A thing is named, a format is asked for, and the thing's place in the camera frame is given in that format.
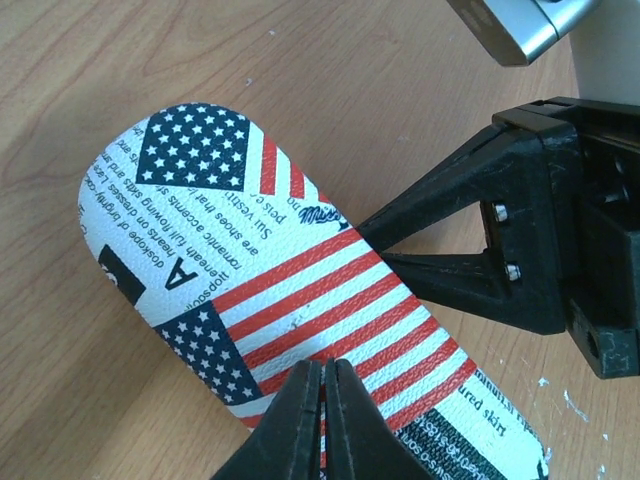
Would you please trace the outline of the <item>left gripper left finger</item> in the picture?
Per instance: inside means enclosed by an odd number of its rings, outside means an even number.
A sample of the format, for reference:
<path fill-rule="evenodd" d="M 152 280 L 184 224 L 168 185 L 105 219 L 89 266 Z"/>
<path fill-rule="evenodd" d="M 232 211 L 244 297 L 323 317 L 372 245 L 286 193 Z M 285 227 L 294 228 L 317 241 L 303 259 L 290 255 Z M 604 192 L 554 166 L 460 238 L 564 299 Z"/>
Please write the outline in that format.
<path fill-rule="evenodd" d="M 321 379 L 319 362 L 297 362 L 257 428 L 212 479 L 318 479 Z"/>

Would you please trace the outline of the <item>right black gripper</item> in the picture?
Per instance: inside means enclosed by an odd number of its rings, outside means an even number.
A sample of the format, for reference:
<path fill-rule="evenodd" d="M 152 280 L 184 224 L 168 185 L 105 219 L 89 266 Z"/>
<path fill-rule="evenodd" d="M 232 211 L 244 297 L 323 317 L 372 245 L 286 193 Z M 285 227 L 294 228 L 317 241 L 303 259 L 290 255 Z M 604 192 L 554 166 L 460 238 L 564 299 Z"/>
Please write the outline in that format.
<path fill-rule="evenodd" d="M 639 110 L 555 98 L 495 114 L 364 220 L 382 252 L 474 203 L 478 254 L 383 252 L 419 299 L 541 335 L 568 332 L 602 379 L 639 372 Z"/>

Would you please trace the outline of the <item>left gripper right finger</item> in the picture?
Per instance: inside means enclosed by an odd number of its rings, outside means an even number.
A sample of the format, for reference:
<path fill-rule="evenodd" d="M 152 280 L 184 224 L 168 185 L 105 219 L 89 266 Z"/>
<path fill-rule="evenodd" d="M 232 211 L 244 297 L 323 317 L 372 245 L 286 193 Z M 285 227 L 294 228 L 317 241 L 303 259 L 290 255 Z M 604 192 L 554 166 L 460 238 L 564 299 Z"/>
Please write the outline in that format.
<path fill-rule="evenodd" d="M 430 479 L 390 430 L 354 367 L 331 359 L 325 369 L 326 468 L 330 479 Z"/>

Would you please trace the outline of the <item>flag print glasses case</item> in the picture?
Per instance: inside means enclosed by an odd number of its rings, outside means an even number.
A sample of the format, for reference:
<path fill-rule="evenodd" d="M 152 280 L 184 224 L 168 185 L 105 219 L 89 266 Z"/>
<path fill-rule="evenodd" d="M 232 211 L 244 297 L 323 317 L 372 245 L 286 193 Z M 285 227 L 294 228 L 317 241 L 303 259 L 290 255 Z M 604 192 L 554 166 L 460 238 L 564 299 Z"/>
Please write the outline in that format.
<path fill-rule="evenodd" d="M 251 120 L 163 109 L 110 143 L 79 190 L 106 276 L 246 427 L 294 364 L 343 358 L 438 479 L 544 479 L 501 390 Z"/>

